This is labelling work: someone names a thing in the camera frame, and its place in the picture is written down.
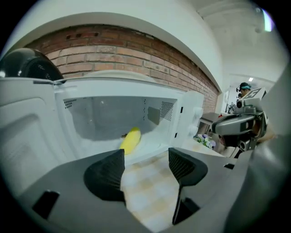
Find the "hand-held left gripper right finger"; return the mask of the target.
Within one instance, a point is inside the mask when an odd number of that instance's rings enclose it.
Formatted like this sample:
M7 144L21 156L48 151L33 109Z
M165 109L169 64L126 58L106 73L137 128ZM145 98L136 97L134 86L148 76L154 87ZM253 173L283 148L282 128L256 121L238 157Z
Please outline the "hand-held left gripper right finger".
M173 147L168 149L169 168L179 184L172 224L176 225L197 212L200 207L183 194L184 187L195 186L208 173L207 165Z

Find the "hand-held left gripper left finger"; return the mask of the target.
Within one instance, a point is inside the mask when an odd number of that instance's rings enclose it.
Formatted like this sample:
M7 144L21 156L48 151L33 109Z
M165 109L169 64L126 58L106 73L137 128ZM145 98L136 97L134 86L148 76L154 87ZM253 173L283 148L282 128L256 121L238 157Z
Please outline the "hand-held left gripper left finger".
M87 189L104 201L124 202L121 178L125 171L125 151L118 149L97 155L98 161L89 165L83 175Z

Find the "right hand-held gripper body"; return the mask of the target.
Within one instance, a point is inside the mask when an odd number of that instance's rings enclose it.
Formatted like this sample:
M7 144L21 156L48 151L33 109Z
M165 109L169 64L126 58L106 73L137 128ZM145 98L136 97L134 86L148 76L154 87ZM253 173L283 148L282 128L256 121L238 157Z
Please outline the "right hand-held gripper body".
M212 123L211 130L220 136L222 144L235 148L231 157L239 157L268 140L268 119L261 105L265 94L265 88L250 90L237 101L232 114Z

